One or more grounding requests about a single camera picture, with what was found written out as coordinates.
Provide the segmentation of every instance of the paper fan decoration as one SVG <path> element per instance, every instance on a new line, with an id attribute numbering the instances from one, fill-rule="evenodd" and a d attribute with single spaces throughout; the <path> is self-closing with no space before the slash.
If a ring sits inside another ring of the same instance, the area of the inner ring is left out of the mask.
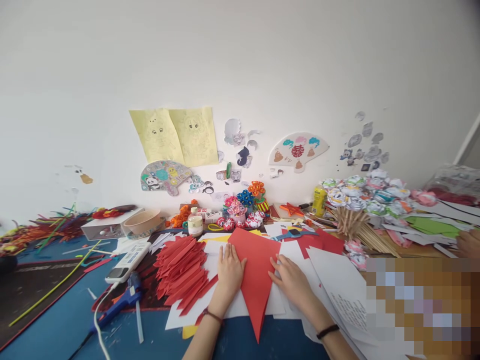
<path id="1" fill-rule="evenodd" d="M 268 164 L 292 166 L 294 173 L 302 173 L 306 163 L 326 152 L 329 147 L 325 140 L 310 132 L 295 132 L 273 148 Z"/>

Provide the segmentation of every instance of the sticker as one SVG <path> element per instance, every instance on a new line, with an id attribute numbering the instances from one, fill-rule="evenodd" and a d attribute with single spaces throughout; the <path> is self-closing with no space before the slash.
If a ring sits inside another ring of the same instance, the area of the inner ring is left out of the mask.
<path id="1" fill-rule="evenodd" d="M 349 159 L 351 156 L 352 156 L 352 150 L 351 149 L 345 149 L 345 150 L 343 150 L 343 154 L 340 155 L 340 160 Z"/>
<path id="2" fill-rule="evenodd" d="M 250 131 L 248 132 L 248 135 L 247 135 L 247 136 L 248 136 L 248 138 L 250 139 L 250 137 L 251 137 L 252 135 L 255 135 L 255 134 L 261 134 L 261 132 L 258 131 L 258 130 L 250 130 Z"/>
<path id="3" fill-rule="evenodd" d="M 359 111 L 355 115 L 355 119 L 358 121 L 363 121 L 365 119 L 365 113 L 363 111 Z"/>
<path id="4" fill-rule="evenodd" d="M 305 170 L 305 164 L 329 149 L 319 136 L 309 132 L 296 132 L 281 140 L 271 151 L 270 165 L 294 167 L 294 173 Z"/>
<path id="5" fill-rule="evenodd" d="M 228 119 L 225 123 L 225 142 L 227 144 L 234 144 L 234 135 L 237 135 L 240 132 L 240 120 L 239 119 Z"/>
<path id="6" fill-rule="evenodd" d="M 366 163 L 371 163 L 377 160 L 381 154 L 382 154 L 382 149 L 380 149 L 378 145 L 374 145 L 365 154 L 365 156 L 363 157 L 363 160 L 365 160 Z"/>
<path id="7" fill-rule="evenodd" d="M 231 181 L 232 181 L 232 182 L 234 182 L 234 183 L 239 183 L 241 177 L 242 177 L 242 170 L 241 170 L 241 169 L 239 169 L 239 170 L 231 170 L 231 171 L 230 171 L 230 178 L 231 178 Z"/>
<path id="8" fill-rule="evenodd" d="M 390 153 L 387 151 L 387 152 L 384 152 L 382 156 L 380 156 L 380 161 L 382 164 L 386 164 L 389 162 L 389 158 L 390 158 Z"/>
<path id="9" fill-rule="evenodd" d="M 216 173 L 217 180 L 225 180 L 227 179 L 227 172 L 225 170 L 217 171 Z"/>
<path id="10" fill-rule="evenodd" d="M 270 169 L 270 179 L 278 178 L 278 177 L 280 177 L 283 173 L 284 173 L 283 170 L 276 170 L 276 169 L 274 169 L 274 168 L 271 168 L 271 169 Z"/>
<path id="11" fill-rule="evenodd" d="M 384 139 L 384 133 L 383 132 L 377 132 L 372 138 L 371 138 L 371 143 L 373 145 L 378 145 L 380 142 Z"/>
<path id="12" fill-rule="evenodd" d="M 236 158 L 237 158 L 237 165 L 239 166 L 244 166 L 246 163 L 247 163 L 247 157 L 249 157 L 250 155 L 250 151 L 247 149 L 247 147 L 243 147 L 242 150 L 240 150 L 238 152 L 238 154 L 236 155 Z"/>
<path id="13" fill-rule="evenodd" d="M 364 157 L 364 155 L 365 155 L 365 152 L 362 151 L 362 149 L 359 148 L 359 149 L 356 151 L 355 159 L 356 159 L 356 160 L 361 160 L 361 159 Z"/>
<path id="14" fill-rule="evenodd" d="M 213 194 L 213 193 L 214 193 L 214 188 L 211 187 L 211 186 L 207 186 L 206 188 L 204 188 L 204 189 L 202 190 L 202 193 Z"/>
<path id="15" fill-rule="evenodd" d="M 372 135 L 373 131 L 374 131 L 374 122 L 371 121 L 363 125 L 363 130 L 361 131 L 361 134 L 363 135 L 364 138 L 368 138 L 370 135 Z"/>
<path id="16" fill-rule="evenodd" d="M 231 197 L 233 193 L 228 191 L 223 192 L 214 192 L 210 194 L 211 199 L 216 203 L 224 203 L 229 197 Z"/>
<path id="17" fill-rule="evenodd" d="M 258 142 L 256 142 L 255 140 L 248 140 L 246 145 L 248 146 L 249 149 L 252 149 L 252 150 L 257 150 L 257 147 L 259 146 Z"/>
<path id="18" fill-rule="evenodd" d="M 348 140 L 348 147 L 353 148 L 362 142 L 362 135 L 355 134 Z"/>
<path id="19" fill-rule="evenodd" d="M 166 190 L 170 196 L 176 196 L 179 194 L 177 187 L 191 176 L 192 171 L 179 162 L 154 161 L 148 164 L 141 173 L 141 189 L 143 191 Z"/>
<path id="20" fill-rule="evenodd" d="M 198 175 L 190 176 L 190 178 L 188 178 L 186 182 L 190 184 L 190 189 L 188 190 L 190 194 L 198 193 L 200 191 L 200 188 L 205 185 L 205 183 Z"/>
<path id="21" fill-rule="evenodd" d="M 239 147 L 245 144 L 245 134 L 244 133 L 238 133 L 233 135 L 233 146 L 234 147 Z"/>
<path id="22" fill-rule="evenodd" d="M 88 184 L 91 184 L 91 183 L 94 182 L 94 180 L 90 176 L 88 176 L 87 174 L 84 174 L 81 169 L 75 170 L 75 172 L 77 174 L 80 174 L 80 179 L 81 179 L 82 183 L 88 185 Z"/>

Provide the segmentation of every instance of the yellow glue bottle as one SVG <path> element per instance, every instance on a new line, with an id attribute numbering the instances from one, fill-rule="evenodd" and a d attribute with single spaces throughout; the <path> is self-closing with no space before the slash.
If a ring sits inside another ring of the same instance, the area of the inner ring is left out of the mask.
<path id="1" fill-rule="evenodd" d="M 321 218 L 324 215 L 325 200 L 327 200 L 327 191 L 320 181 L 313 191 L 313 205 L 311 207 L 311 212 L 314 213 L 317 218 Z"/>

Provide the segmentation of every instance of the wrist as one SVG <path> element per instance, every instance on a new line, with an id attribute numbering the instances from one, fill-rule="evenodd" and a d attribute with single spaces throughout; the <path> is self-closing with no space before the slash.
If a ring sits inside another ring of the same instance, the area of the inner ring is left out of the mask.
<path id="1" fill-rule="evenodd" d="M 232 296 L 227 289 L 218 284 L 208 304 L 208 311 L 223 319 L 234 297 L 235 295 Z"/>

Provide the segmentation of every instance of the white box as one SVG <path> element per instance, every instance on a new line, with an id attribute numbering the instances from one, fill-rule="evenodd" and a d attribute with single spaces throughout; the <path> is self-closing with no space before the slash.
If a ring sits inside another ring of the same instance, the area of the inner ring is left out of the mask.
<path id="1" fill-rule="evenodd" d="M 143 207 L 124 213 L 117 217 L 107 217 L 104 219 L 93 219 L 81 227 L 88 241 L 118 239 L 127 236 L 128 230 L 124 227 L 124 223 L 133 215 L 144 212 Z"/>

